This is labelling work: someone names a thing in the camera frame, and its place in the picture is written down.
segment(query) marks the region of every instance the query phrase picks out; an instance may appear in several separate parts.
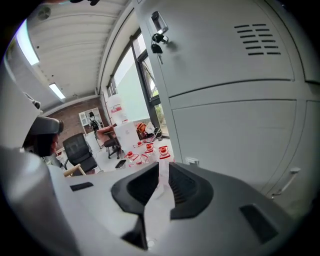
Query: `brick wall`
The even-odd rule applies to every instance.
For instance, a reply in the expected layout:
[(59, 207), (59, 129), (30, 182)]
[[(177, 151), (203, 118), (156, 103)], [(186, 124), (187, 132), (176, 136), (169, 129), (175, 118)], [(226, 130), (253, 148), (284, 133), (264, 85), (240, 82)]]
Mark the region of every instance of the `brick wall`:
[[(99, 97), (82, 101), (71, 106), (67, 106), (51, 115), (48, 115), (49, 118), (61, 119), (64, 124), (63, 132), (59, 136), (57, 149), (63, 148), (62, 142), (67, 138), (78, 133), (84, 133), (84, 129), (80, 122), (79, 113), (94, 108), (99, 108), (103, 125), (105, 127), (108, 126), (108, 122)], [(87, 125), (87, 127), (85, 126), (85, 130), (87, 132), (92, 131), (89, 125)]]

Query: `doorway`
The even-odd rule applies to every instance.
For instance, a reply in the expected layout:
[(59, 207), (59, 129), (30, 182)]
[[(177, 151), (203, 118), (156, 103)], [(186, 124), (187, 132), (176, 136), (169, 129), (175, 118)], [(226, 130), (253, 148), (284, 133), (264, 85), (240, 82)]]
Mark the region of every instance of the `doorway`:
[(154, 72), (151, 67), (150, 59), (147, 53), (146, 44), (140, 29), (130, 38), (132, 48), (134, 49), (134, 59), (138, 73), (140, 73), (140, 83), (143, 91), (145, 103), (150, 110), (151, 122), (161, 128), (162, 136), (169, 138), (169, 131), (161, 105)]

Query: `label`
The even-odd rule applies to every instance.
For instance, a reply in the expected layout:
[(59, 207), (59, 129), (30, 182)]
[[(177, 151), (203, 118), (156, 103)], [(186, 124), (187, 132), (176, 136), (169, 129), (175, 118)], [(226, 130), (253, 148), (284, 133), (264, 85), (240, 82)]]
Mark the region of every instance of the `label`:
[(116, 113), (116, 112), (118, 112), (118, 111), (120, 111), (120, 110), (122, 110), (122, 107), (117, 106), (117, 107), (111, 109), (111, 113)]

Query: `ceiling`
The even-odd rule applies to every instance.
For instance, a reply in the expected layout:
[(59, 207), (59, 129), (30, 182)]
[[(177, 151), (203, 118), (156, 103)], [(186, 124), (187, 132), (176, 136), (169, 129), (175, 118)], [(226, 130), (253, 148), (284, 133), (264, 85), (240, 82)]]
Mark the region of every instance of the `ceiling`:
[[(49, 89), (52, 83), (60, 88), (66, 101), (94, 95), (106, 43), (128, 2), (100, 0), (95, 6), (86, 0), (43, 4), (29, 16), (28, 33), (39, 63), (26, 67), (16, 44), (9, 64), (17, 84), (41, 102), (42, 110), (63, 103)], [(49, 17), (41, 20), (39, 13), (44, 8), (50, 8)]]

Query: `glass door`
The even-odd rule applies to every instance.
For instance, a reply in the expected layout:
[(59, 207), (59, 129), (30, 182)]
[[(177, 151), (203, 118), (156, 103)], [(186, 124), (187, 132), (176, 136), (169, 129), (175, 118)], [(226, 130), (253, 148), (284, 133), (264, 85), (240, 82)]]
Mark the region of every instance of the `glass door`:
[(169, 137), (169, 132), (167, 128), (167, 123), (164, 115), (164, 111), (161, 105), (159, 91), (156, 85), (154, 72), (151, 67), (150, 59), (146, 50), (138, 57), (139, 66), (142, 70), (144, 87), (148, 97), (148, 104), (151, 108), (155, 109), (156, 115), (153, 116), (154, 119), (157, 119), (159, 127), (161, 128), (162, 135), (164, 137)]

